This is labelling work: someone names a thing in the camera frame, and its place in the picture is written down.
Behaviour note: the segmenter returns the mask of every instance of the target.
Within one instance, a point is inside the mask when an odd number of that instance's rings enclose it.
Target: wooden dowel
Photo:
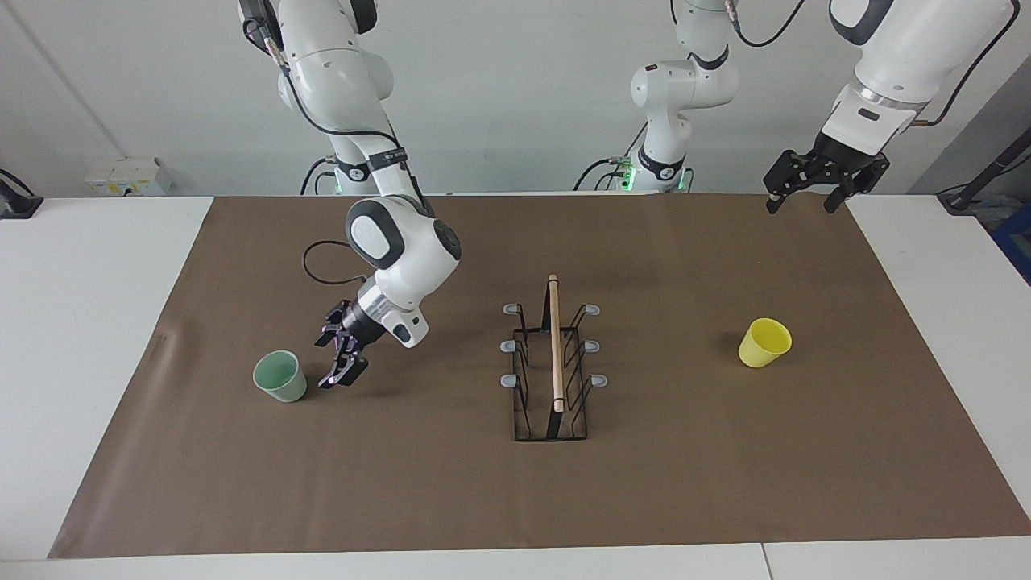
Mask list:
[[[566,382],[562,379],[562,317],[559,316],[559,276],[554,273],[547,278],[547,294],[551,297],[548,310],[552,314],[552,388],[555,393],[555,412],[566,412]]]

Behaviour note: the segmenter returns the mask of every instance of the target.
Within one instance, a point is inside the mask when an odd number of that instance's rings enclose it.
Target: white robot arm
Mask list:
[[[390,66],[359,45],[375,26],[375,2],[281,0],[276,14],[268,0],[240,0],[240,13],[244,34],[280,67],[284,101],[332,141],[341,189],[380,196],[355,203],[345,223],[376,272],[357,301],[330,313],[320,341],[338,345],[321,386],[350,385],[367,366],[362,349],[384,334],[407,348],[426,337],[420,305],[458,267],[461,243],[420,193],[380,104],[394,88]]]
[[[691,138],[684,111],[729,103],[740,80],[729,60],[724,0],[680,0],[676,6],[676,37],[688,59],[642,67],[632,81],[634,103],[647,115],[644,144],[630,157],[627,189],[634,191],[677,186]]]
[[[868,193],[890,166],[883,149],[905,131],[944,79],[999,26],[1011,0],[831,0],[835,30],[863,57],[806,155],[781,153],[764,177],[770,213],[816,183],[837,187],[833,212]]]

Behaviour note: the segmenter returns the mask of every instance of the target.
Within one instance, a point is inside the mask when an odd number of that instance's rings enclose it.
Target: brown table mat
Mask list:
[[[300,255],[351,202],[214,201],[52,557],[1031,535],[859,227],[816,196],[776,216],[753,196],[435,198],[465,259],[427,341],[385,338],[354,388],[280,405],[251,371],[276,349],[327,371],[311,344],[356,287]],[[517,444],[501,307],[539,317],[551,272],[567,313],[602,308],[583,329],[611,386],[590,441]],[[760,316],[795,348],[752,371]]]

